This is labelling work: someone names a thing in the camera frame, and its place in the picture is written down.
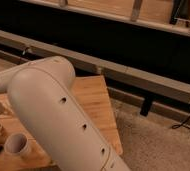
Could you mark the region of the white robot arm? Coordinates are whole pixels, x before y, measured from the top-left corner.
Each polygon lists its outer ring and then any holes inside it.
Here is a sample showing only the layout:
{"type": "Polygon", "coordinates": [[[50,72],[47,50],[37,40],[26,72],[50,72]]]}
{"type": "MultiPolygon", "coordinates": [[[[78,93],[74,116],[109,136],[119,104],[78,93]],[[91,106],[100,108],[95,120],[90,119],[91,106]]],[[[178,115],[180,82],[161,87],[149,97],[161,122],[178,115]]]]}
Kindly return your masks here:
{"type": "Polygon", "coordinates": [[[0,94],[62,171],[131,171],[71,93],[75,70],[60,56],[0,72],[0,94]]]}

